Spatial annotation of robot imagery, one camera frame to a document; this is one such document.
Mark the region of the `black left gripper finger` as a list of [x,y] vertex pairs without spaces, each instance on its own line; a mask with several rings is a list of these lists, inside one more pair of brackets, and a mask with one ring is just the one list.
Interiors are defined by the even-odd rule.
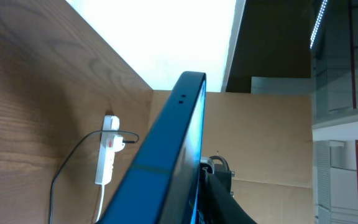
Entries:
[[200,172],[197,223],[256,224],[243,211],[218,178],[204,169]]

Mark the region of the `blue Galaxy smartphone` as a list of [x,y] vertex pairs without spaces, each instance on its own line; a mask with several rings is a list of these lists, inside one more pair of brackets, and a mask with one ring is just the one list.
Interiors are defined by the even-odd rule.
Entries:
[[183,72],[100,223],[195,223],[206,74]]

